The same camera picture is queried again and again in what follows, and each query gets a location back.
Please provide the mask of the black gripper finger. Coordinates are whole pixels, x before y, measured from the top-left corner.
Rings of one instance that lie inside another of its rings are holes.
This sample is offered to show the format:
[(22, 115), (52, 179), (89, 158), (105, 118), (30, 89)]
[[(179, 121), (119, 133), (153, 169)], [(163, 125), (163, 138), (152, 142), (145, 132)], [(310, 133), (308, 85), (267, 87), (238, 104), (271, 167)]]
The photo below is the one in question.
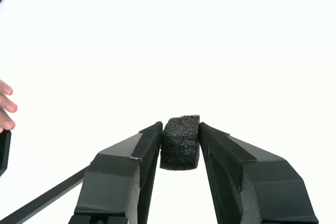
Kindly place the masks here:
[(305, 183), (282, 157), (204, 122), (200, 141), (218, 223), (318, 223)]
[(156, 122), (95, 156), (70, 223), (147, 223), (162, 129)]

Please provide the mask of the bare human hand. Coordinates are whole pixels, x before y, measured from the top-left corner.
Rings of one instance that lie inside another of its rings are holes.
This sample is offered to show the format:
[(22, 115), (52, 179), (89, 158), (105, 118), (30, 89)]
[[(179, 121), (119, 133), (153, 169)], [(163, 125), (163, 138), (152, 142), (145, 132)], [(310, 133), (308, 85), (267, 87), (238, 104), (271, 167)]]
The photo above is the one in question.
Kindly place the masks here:
[(13, 94), (13, 89), (3, 80), (1, 80), (1, 133), (10, 131), (15, 128), (14, 120), (8, 115), (15, 113), (18, 109), (9, 96)]

